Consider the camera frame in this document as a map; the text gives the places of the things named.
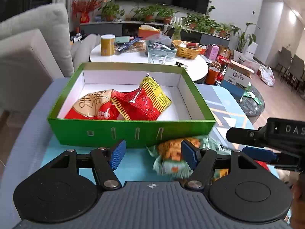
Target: metal screw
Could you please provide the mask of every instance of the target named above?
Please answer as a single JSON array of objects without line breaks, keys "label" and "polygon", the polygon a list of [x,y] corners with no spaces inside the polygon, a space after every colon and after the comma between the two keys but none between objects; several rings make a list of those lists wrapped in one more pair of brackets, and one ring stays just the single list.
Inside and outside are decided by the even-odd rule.
[{"label": "metal screw", "polygon": [[107,180],[104,182],[104,186],[107,188],[116,188],[119,183],[116,180]]},{"label": "metal screw", "polygon": [[191,188],[200,188],[200,187],[202,187],[202,183],[197,180],[192,180],[192,181],[188,182],[188,186]]}]

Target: yellow plastic basket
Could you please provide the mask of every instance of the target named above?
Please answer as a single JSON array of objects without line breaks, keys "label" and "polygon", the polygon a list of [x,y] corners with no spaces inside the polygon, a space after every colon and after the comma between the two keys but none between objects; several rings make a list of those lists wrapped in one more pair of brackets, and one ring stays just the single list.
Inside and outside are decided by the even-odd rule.
[{"label": "yellow plastic basket", "polygon": [[183,58],[187,58],[187,59],[195,59],[198,56],[198,54],[201,52],[200,47],[199,47],[198,50],[193,50],[193,49],[180,47],[181,42],[190,43],[190,42],[187,42],[187,41],[173,40],[173,44],[175,45],[175,47],[178,47],[178,50],[177,50],[177,53],[176,53],[176,55],[178,57],[183,57]]}]

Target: crinkled plastic wrapper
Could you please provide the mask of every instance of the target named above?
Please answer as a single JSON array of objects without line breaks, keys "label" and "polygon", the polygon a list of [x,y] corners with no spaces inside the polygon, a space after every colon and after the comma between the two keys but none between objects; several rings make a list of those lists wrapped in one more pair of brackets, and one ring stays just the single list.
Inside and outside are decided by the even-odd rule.
[{"label": "crinkled plastic wrapper", "polygon": [[[193,173],[186,161],[183,159],[179,159],[178,161],[174,160],[181,156],[181,142],[184,139],[189,140],[199,149],[209,148],[216,151],[218,154],[231,154],[230,149],[223,147],[219,141],[207,135],[169,140],[159,145],[154,145],[150,148],[147,148],[150,155],[152,157],[156,157],[152,168],[157,172],[158,175],[170,175],[175,179],[185,179],[190,177],[190,175]],[[227,169],[216,170],[214,180],[224,176],[225,173],[227,174],[227,171]]]},{"label": "crinkled plastic wrapper", "polygon": [[138,89],[121,93],[114,89],[85,95],[74,103],[66,119],[155,121],[171,104],[149,75]]}]

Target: white round table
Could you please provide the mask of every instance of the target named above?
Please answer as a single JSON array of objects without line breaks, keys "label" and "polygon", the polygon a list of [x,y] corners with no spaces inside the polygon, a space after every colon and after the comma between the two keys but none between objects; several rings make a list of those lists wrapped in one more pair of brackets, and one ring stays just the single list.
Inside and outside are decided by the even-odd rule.
[{"label": "white round table", "polygon": [[[122,63],[147,63],[148,57],[145,51],[142,52],[123,52],[112,56],[101,56],[101,45],[96,46],[90,54],[91,62],[122,62]],[[176,61],[188,66],[188,74],[192,81],[204,78],[208,73],[208,65],[203,58],[198,55],[195,59],[185,59],[175,57],[167,59],[167,65],[175,65]]]}]

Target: dark marble side table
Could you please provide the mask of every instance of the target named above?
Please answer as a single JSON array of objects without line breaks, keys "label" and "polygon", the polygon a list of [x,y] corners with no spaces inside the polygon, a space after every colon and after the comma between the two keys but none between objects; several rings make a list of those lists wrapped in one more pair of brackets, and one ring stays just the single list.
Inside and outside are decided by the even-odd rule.
[{"label": "dark marble side table", "polygon": [[262,105],[258,105],[254,99],[250,97],[242,97],[242,101],[237,101],[241,109],[244,111],[248,119],[251,121],[252,124],[259,118],[259,116],[265,110],[265,101],[260,94],[260,92],[252,85],[250,90],[261,102]]}]

